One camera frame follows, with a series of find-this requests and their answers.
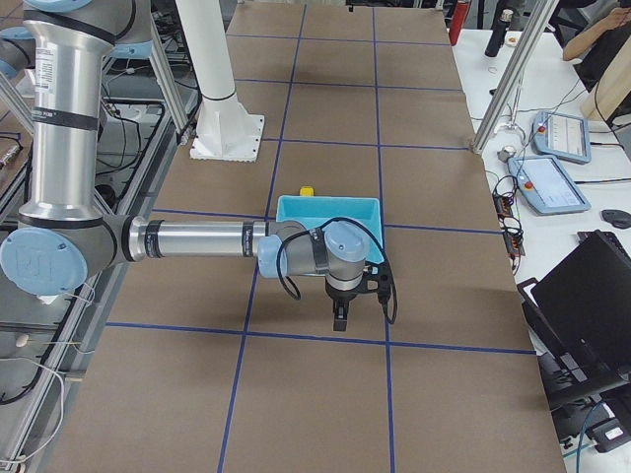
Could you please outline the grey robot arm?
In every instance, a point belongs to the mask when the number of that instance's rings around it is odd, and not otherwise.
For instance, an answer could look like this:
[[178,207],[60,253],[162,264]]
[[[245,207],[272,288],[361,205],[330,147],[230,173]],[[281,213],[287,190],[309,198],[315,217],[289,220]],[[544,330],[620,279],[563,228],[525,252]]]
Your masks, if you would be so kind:
[[297,222],[147,221],[100,213],[96,155],[104,59],[152,50],[145,1],[28,1],[35,39],[32,193],[19,226],[1,245],[9,280],[36,296],[56,296],[118,263],[172,256],[254,257],[262,275],[289,294],[294,278],[321,275],[333,327],[345,329],[350,302],[369,292],[377,267],[361,224],[333,218],[311,230]]

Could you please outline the person forearm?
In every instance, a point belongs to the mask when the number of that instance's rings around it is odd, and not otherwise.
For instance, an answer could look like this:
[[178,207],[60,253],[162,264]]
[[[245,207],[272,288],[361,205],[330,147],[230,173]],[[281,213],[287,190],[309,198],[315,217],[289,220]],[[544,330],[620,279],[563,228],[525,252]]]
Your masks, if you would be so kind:
[[571,61],[588,51],[605,33],[630,22],[629,8],[614,8],[606,17],[571,39],[564,47],[562,59]]

